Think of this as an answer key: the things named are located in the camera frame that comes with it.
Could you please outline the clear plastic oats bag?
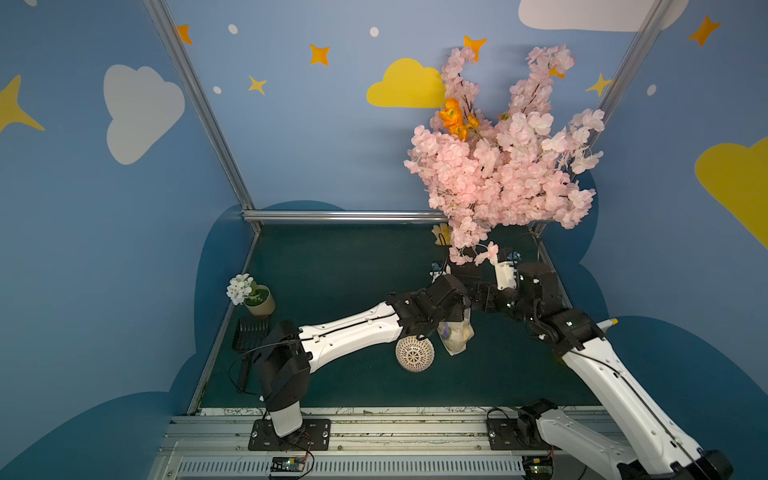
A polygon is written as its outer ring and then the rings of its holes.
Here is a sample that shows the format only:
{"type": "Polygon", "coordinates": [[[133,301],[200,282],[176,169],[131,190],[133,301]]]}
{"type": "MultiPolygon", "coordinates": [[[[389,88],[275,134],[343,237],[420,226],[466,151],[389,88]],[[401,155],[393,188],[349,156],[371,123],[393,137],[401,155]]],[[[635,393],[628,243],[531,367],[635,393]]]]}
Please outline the clear plastic oats bag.
{"type": "Polygon", "coordinates": [[[467,343],[474,337],[474,329],[469,319],[459,322],[440,322],[437,333],[451,356],[464,352],[467,343]]]}

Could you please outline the white patterned breakfast bowl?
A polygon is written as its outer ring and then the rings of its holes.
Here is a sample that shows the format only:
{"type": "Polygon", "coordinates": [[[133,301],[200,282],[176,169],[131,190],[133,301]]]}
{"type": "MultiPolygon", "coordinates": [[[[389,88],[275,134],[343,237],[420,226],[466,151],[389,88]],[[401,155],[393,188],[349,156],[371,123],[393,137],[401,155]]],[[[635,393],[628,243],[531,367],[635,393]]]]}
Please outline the white patterned breakfast bowl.
{"type": "Polygon", "coordinates": [[[395,357],[405,370],[420,373],[432,366],[435,350],[429,339],[409,336],[398,340],[395,346],[395,357]]]}

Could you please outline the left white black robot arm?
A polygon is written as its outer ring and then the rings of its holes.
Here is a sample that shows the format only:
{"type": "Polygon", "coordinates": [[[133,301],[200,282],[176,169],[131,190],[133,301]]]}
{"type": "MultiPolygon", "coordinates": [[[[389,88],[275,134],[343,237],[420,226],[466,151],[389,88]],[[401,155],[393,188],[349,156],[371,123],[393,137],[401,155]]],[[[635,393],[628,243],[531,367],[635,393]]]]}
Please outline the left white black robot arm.
{"type": "Polygon", "coordinates": [[[274,433],[286,438],[303,424],[300,401],[310,375],[321,367],[364,348],[414,338],[425,341],[441,322],[469,312],[465,286],[443,275],[429,286],[389,295],[361,313],[332,322],[296,326],[279,322],[253,355],[260,396],[274,433]]]}

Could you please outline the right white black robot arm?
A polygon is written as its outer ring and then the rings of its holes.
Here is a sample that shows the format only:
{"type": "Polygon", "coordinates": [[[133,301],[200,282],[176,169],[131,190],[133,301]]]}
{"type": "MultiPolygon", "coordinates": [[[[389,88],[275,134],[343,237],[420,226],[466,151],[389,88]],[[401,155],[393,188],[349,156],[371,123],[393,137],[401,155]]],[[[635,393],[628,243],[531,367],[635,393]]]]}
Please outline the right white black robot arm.
{"type": "Polygon", "coordinates": [[[474,307],[522,322],[575,372],[626,441],[613,441],[541,399],[519,408],[508,429],[516,442],[547,444],[605,479],[728,479],[734,468],[719,450],[705,450],[653,400],[619,359],[606,331],[615,320],[592,320],[569,308],[545,263],[501,262],[496,280],[471,286],[474,307]]]}

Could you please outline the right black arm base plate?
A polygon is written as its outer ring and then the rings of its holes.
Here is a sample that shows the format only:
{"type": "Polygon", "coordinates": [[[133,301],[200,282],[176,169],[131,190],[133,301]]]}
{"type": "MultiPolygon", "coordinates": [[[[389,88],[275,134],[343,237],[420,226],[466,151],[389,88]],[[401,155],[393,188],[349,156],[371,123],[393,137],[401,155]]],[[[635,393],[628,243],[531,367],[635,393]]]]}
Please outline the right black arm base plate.
{"type": "Polygon", "coordinates": [[[543,440],[534,420],[519,418],[489,418],[486,420],[487,435],[492,450],[541,450],[560,448],[543,440]]]}

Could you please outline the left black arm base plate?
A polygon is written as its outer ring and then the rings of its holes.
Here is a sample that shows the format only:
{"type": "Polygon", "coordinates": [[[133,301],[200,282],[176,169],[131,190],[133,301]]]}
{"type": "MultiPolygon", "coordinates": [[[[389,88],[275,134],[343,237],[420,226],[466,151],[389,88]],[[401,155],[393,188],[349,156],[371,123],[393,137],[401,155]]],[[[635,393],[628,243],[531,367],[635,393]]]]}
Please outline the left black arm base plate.
{"type": "Polygon", "coordinates": [[[249,451],[327,451],[329,449],[331,421],[304,419],[302,426],[285,437],[279,437],[271,419],[254,422],[248,442],[249,451]]]}

